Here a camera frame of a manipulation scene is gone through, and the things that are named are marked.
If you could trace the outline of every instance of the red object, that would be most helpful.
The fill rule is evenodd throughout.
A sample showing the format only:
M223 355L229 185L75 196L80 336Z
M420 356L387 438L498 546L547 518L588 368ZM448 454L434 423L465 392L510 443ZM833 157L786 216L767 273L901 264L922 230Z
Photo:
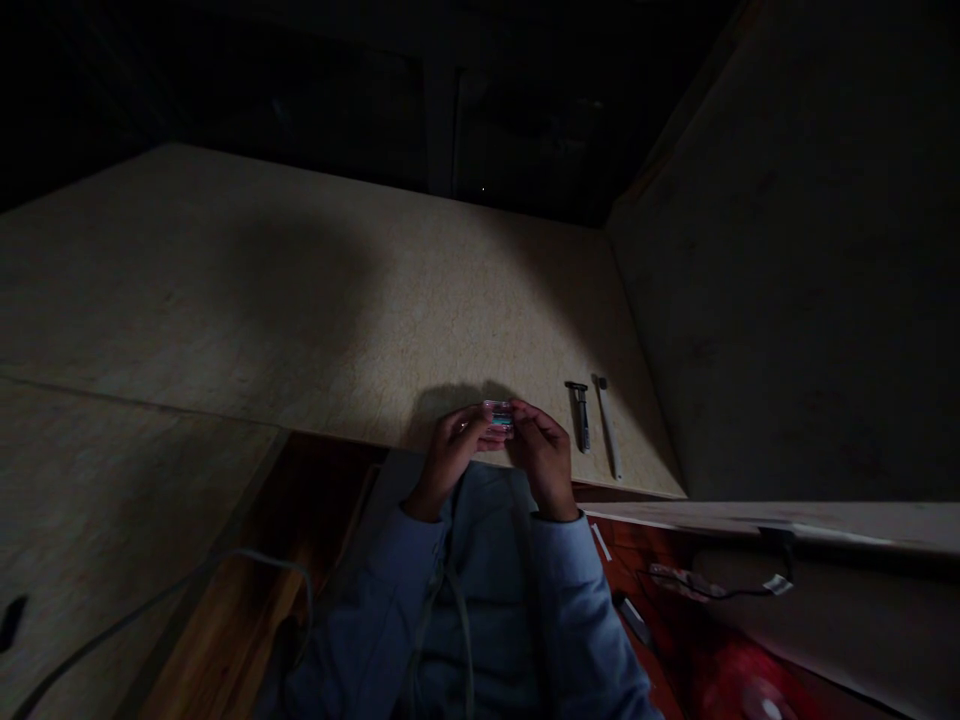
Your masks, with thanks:
M823 720L800 682L763 648L727 632L721 643L695 661L699 720Z

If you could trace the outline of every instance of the white toothbrush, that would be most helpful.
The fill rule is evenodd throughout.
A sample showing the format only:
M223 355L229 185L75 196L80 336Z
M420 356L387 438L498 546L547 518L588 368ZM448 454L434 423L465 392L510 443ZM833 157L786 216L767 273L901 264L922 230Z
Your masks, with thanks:
M620 464L620 446L617 445L617 436L613 431L613 416L610 414L610 401L607 399L607 379L597 378L597 387L600 388L600 412L603 414L603 430L607 435L607 446L610 448L610 457L613 460L613 474L617 482L623 482L623 466Z

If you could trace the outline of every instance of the wire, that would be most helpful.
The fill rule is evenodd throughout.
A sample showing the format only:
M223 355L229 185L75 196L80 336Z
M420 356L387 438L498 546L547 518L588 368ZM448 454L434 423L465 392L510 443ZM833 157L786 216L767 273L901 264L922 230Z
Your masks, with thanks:
M796 541L796 536L789 531L773 530L764 528L765 534L771 540L779 539L780 540L780 551L783 554L783 566L784 566L784 579L793 584L793 545ZM700 595L701 597L708 598L710 600L729 600L730 598L735 597L768 597L770 595L776 595L771 588L763 588L762 590L731 590L730 592L725 592L720 595L714 595L713 593L708 593L700 588L690 584L682 578L676 577L675 575L668 575L666 573L656 573L650 572L649 570L636 570L637 573L642 573L643 575L649 575L650 577L660 578L662 580L668 580L671 583L676 583L677 585L682 585L693 593Z
M714 595L713 593L704 592L695 585L691 585L686 580L676 577L675 575L667 575L666 573L654 573L649 570L637 570L636 572L642 573L643 575L649 575L650 577L658 577L663 580L669 580L672 583L677 585L683 585L690 592L696 593L697 595L702 595L705 598L710 600L729 600L730 598L739 597L741 595L752 595L754 597L766 597L767 595L773 595L773 590L768 590L764 588L763 590L732 590L722 595Z
M198 567L187 573L187 575L177 580L177 582L175 582L173 585L161 590L136 610L122 617L99 635L88 640L82 647L80 647L62 663L57 665L57 667L55 667L49 674L47 674L45 678L43 678L43 680L40 681L40 683L27 696L27 699L24 700L20 704L20 707L17 708L17 711L13 714L11 720L26 720L26 718L30 717L30 713L32 713L36 708L37 703L39 703L40 700L43 699L43 696L47 694L47 691L53 687L53 684L63 677L67 671L70 670L70 668L83 660L83 658L85 658L91 652L96 650L105 641L109 640L118 632L131 625L134 620L137 620L147 610L184 587L197 575L209 570L210 568L216 567L228 557L232 557L233 555L243 555L252 560L256 560L257 562L266 563L267 565L273 565L274 567L283 568L286 570L293 570L303 575L307 584L307 632L304 634L303 644L300 646L300 651L297 653L297 658L294 661L293 666L296 667L299 665L310 641L310 630L313 629L313 580L310 577L310 571L298 563L288 562L287 560L278 560L270 557L269 555L264 555L256 550L251 550L250 548L233 548L232 550L225 550L218 555L214 555L212 558L208 558Z

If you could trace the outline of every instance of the sleeve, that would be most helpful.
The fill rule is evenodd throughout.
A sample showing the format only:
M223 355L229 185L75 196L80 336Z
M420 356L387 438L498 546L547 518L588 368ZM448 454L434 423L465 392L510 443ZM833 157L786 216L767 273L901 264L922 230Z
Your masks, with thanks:
M610 599L587 518L531 519L548 672L561 718L662 720Z
M287 678L290 718L388 718L413 649L445 533L395 508L343 600Z

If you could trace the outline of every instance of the small pink object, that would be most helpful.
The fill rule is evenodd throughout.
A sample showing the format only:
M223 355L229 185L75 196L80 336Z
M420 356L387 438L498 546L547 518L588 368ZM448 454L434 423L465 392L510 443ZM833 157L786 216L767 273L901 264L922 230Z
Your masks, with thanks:
M513 405L500 400L484 400L483 407L493 413L493 422L483 437L487 440L513 440ZM462 423L463 430L467 423Z

